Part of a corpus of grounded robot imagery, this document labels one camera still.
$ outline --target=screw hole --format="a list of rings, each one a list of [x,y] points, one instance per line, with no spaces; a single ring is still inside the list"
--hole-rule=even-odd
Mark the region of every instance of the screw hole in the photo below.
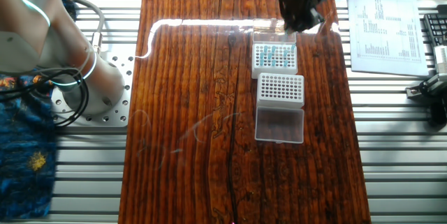
[[[112,101],[108,97],[103,97],[103,103],[107,106],[112,106]]]

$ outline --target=keyboard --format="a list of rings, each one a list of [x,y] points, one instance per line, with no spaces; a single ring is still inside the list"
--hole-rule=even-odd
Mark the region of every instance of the keyboard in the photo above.
[[[424,23],[430,35],[432,45],[442,45],[443,35],[447,33],[447,14],[424,15]]]

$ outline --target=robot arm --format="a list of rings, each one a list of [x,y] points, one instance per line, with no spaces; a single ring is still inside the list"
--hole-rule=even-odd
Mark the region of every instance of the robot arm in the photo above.
[[[110,109],[123,94],[121,73],[100,58],[61,0],[0,0],[0,49],[0,73],[77,68],[90,92],[85,114]],[[73,78],[61,75],[52,81],[68,106],[76,108],[80,92]]]

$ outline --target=blue cloth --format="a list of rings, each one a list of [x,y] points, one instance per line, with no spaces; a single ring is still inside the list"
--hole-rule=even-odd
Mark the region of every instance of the blue cloth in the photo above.
[[[73,0],[62,2],[75,20]],[[34,76],[0,75],[0,91],[37,81]],[[38,218],[50,210],[56,168],[51,91],[47,83],[31,94],[0,103],[0,222]]]

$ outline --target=wooden table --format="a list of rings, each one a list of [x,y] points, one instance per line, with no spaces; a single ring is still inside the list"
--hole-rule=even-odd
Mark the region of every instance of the wooden table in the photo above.
[[[275,144],[254,139],[250,28],[229,20],[277,0],[142,0],[119,223],[371,222],[335,2],[319,8],[297,42],[305,143]]]

